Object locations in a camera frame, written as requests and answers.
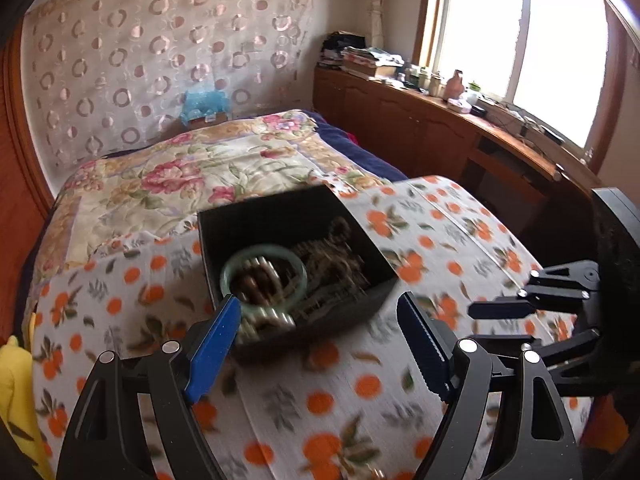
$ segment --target floral bedspread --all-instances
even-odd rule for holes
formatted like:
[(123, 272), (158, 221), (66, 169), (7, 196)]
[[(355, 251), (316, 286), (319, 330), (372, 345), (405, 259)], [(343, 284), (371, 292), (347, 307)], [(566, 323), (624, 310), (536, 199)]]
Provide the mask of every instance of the floral bedspread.
[[(395, 307), (406, 290), (459, 337), (529, 333), (548, 344), (571, 333), (568, 315), (540, 311), (524, 320), (479, 322), (467, 315), (473, 300), (513, 294), (538, 264), (457, 184), (429, 176), (337, 192), (402, 281), (376, 317), (349, 333), (268, 366), (225, 363), (193, 411), (229, 480), (355, 479), (369, 465), (389, 479), (412, 478), (444, 407), (427, 389), (398, 327)], [(109, 251), (42, 288), (33, 391), (53, 471), (68, 418), (101, 352), (148, 354), (211, 316), (194, 218), (181, 229), (165, 238), (116, 238), (117, 244), (103, 246)], [(564, 403), (580, 434), (590, 400)], [(148, 399), (141, 406), (158, 478), (171, 479)], [(497, 413), (498, 397), (491, 394), (469, 479), (481, 474)]]
[[(356, 190), (383, 183), (325, 143), (314, 120), (299, 110), (231, 121), (88, 162), (56, 201), (30, 297), (37, 298), (56, 273), (83, 266), (107, 240), (141, 231), (163, 237), (200, 209), (305, 185), (312, 172), (337, 174)], [(26, 323), (33, 307), (31, 300)]]

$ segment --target yellow cloth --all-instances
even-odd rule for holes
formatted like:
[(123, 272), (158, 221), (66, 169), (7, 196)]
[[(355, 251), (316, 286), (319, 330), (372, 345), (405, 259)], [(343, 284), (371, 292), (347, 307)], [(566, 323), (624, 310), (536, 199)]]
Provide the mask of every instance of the yellow cloth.
[(36, 464), (45, 480), (53, 480), (46, 449), (36, 423), (31, 389), (31, 354), (11, 336), (0, 348), (0, 417), (20, 450)]

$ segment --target cabinet door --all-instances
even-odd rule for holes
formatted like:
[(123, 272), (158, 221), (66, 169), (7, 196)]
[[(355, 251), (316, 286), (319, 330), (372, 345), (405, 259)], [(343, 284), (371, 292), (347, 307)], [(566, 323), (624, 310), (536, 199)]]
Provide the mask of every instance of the cabinet door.
[(355, 135), (358, 143), (369, 152), (379, 151), (380, 139), (376, 125), (378, 110), (375, 98), (360, 88), (357, 84), (350, 84), (344, 89), (344, 125), (340, 127)]
[(314, 109), (329, 124), (342, 127), (344, 124), (344, 86), (335, 82), (331, 74), (318, 75), (314, 81)]
[(425, 118), (418, 122), (417, 137), (416, 172), (422, 176), (437, 174), (458, 180), (472, 140), (460, 137), (448, 123)]
[(398, 168), (406, 176), (415, 173), (416, 119), (398, 102), (378, 102), (377, 142), (374, 154)]

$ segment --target metal pin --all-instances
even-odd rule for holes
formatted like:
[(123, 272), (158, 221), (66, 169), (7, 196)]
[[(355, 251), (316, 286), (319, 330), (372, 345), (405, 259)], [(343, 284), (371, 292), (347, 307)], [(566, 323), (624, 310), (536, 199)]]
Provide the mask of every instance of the metal pin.
[(461, 339), (458, 343), (460, 349), (468, 354), (472, 354), (476, 350), (478, 350), (478, 343), (473, 341), (472, 339)]
[(177, 341), (167, 341), (162, 345), (162, 351), (165, 354), (175, 354), (180, 349), (180, 343)]
[(102, 364), (107, 364), (113, 361), (114, 357), (116, 357), (116, 354), (114, 354), (111, 350), (107, 350), (106, 352), (102, 352), (100, 354), (100, 357), (98, 357), (98, 361), (100, 361)]
[(536, 364), (540, 361), (540, 356), (533, 350), (527, 350), (524, 352), (524, 358), (532, 364)]

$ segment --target bottle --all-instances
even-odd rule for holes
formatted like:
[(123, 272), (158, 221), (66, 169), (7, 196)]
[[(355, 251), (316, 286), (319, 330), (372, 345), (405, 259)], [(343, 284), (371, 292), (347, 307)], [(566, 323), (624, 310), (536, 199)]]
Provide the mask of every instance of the bottle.
[(480, 87), (477, 83), (469, 83), (469, 88), (466, 90), (466, 102), (470, 105), (475, 105), (480, 97)]
[(433, 97), (437, 97), (438, 92), (440, 91), (441, 84), (442, 84), (442, 78), (440, 77), (440, 72), (436, 71), (431, 76), (431, 81), (429, 81), (429, 95)]
[(465, 86), (462, 84), (462, 70), (456, 70), (453, 77), (447, 81), (442, 99), (445, 102), (449, 99), (458, 99), (464, 91)]
[(420, 79), (418, 81), (418, 86), (423, 90), (427, 90), (429, 88), (429, 76), (431, 75), (431, 70), (427, 67), (423, 66), (420, 69)]

